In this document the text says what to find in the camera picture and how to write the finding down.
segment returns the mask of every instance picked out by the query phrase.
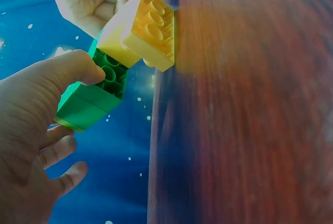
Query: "duplo block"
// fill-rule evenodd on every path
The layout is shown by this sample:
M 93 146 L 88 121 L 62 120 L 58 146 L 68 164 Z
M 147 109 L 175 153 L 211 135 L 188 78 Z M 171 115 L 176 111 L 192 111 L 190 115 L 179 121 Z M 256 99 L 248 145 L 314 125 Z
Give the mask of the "duplo block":
M 55 121 L 77 132 L 83 132 L 117 107 L 123 100 L 128 68 L 96 48 L 89 50 L 100 66 L 105 80 L 97 85 L 70 85 L 61 97 Z
M 129 0 L 106 24 L 97 48 L 131 68 L 141 58 L 164 72 L 175 64 L 174 11 L 163 0 Z

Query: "green lego brick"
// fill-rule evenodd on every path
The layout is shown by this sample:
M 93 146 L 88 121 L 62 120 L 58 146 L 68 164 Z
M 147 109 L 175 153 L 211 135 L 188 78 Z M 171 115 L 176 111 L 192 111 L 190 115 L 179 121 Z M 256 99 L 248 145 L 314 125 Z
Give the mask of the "green lego brick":
M 107 114 L 104 110 L 90 104 L 84 99 L 71 94 L 59 107 L 57 119 L 69 123 L 72 129 L 87 130 Z
M 106 73 L 97 85 L 70 85 L 61 97 L 55 121 L 74 130 L 83 131 L 100 120 L 123 100 L 128 68 L 96 48 L 94 40 L 89 54 Z

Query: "blue background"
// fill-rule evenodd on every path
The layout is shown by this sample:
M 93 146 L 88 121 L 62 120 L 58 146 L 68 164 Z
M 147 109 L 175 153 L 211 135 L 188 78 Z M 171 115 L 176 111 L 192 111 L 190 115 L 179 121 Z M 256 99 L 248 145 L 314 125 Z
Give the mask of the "blue background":
M 91 42 L 54 0 L 1 0 L 0 79 L 57 50 L 87 51 Z M 154 72 L 142 61 L 131 68 L 123 103 L 77 134 L 78 150 L 48 170 L 57 177 L 76 161 L 89 166 L 84 181 L 57 203 L 51 224 L 146 223 Z

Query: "blurred surface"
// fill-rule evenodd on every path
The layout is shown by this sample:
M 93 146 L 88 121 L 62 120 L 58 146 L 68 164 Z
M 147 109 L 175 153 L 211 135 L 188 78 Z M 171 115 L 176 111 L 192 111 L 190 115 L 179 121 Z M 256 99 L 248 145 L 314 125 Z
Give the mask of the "blurred surface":
M 332 0 L 166 0 L 148 223 L 333 223 Z

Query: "lego brick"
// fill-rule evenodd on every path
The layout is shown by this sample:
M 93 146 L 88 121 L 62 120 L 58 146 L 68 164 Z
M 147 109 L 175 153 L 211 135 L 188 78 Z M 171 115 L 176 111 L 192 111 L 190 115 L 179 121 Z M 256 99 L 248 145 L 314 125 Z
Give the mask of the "lego brick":
M 55 121 L 82 132 L 104 117 L 107 112 L 71 94 L 59 107 Z
M 127 68 L 96 49 L 96 41 L 89 50 L 94 62 L 106 73 L 97 85 L 70 85 L 61 97 L 55 121 L 76 131 L 86 130 L 123 100 Z
M 175 64 L 174 24 L 163 0 L 129 0 L 106 24 L 97 47 L 127 67 L 143 58 L 164 72 Z
M 69 122 L 67 122 L 67 121 L 65 121 L 65 120 L 63 120 L 63 119 L 61 119 L 57 116 L 55 117 L 54 121 L 63 125 L 63 126 L 65 126 L 65 127 L 67 127 L 67 128 L 69 128 L 69 129 L 72 129 L 72 130 L 74 130 L 78 133 L 83 133 L 84 132 L 84 129 L 80 129 L 77 126 L 74 126 L 73 124 L 71 124 L 71 123 L 69 123 Z
M 120 42 L 129 21 L 134 21 L 140 0 L 129 0 L 105 25 L 97 48 L 112 56 L 116 61 L 131 68 L 141 57 Z

